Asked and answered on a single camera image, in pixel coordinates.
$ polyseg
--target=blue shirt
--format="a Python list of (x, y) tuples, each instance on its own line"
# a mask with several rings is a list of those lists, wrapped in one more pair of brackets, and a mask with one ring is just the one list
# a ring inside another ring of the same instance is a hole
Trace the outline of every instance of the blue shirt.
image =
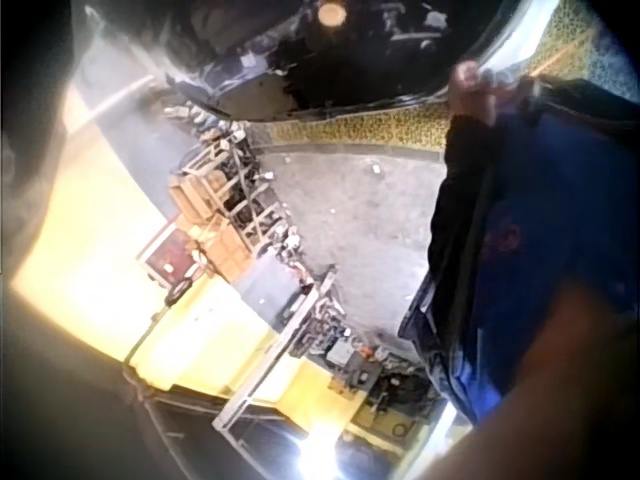
[(638, 314), (638, 168), (634, 153), (550, 115), (531, 128), (502, 117), (501, 200), (489, 211), (461, 369), (451, 381), (476, 421), (511, 388), (559, 283), (594, 288)]

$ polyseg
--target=concrete floor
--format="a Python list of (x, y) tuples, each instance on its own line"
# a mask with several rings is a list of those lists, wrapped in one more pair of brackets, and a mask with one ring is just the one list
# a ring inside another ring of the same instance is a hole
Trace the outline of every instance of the concrete floor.
[(300, 153), (261, 160), (275, 172), (274, 188), (299, 227), (309, 267), (320, 272), (338, 265), (350, 321), (415, 359), (413, 347), (396, 334), (427, 271), (429, 224), (446, 173), (439, 155)]

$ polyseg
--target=yellow wall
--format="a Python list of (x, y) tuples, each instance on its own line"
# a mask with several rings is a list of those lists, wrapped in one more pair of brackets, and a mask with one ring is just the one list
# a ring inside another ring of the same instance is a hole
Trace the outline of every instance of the yellow wall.
[[(85, 124), (90, 115), (74, 89), (64, 113), (73, 135), (40, 237), (10, 288), (69, 334), (122, 360), (162, 307), (165, 291), (135, 257), (165, 219), (99, 129)], [(207, 321), (194, 321), (212, 306)], [(141, 376), (158, 388), (178, 383), (214, 395), (237, 387), (274, 335), (219, 278), (196, 282), (158, 329), (134, 359)], [(299, 360), (281, 363), (258, 392), (263, 403), (280, 397)]]
[(351, 400), (329, 390), (331, 374), (310, 360), (304, 359), (289, 388), (276, 408), (306, 431), (321, 426), (336, 439), (364, 402), (366, 395), (356, 393)]

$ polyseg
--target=bright light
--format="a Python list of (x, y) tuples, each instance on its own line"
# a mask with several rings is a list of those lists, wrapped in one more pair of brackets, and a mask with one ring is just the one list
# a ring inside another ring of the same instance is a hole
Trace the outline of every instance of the bright light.
[(333, 480), (338, 473), (333, 433), (331, 429), (316, 427), (300, 443), (298, 468), (305, 480)]
[(338, 27), (347, 18), (347, 11), (339, 3), (327, 2), (318, 9), (318, 20), (325, 27)]

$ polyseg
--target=dark sleeve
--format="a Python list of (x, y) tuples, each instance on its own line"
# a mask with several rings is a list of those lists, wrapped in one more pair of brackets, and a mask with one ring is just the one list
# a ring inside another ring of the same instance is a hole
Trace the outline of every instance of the dark sleeve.
[(435, 318), (445, 318), (451, 305), (482, 180), (498, 156), (497, 137), (495, 127), (463, 116), (453, 117), (447, 132), (447, 175), (438, 192), (428, 250), (429, 270), (438, 287), (433, 300)]

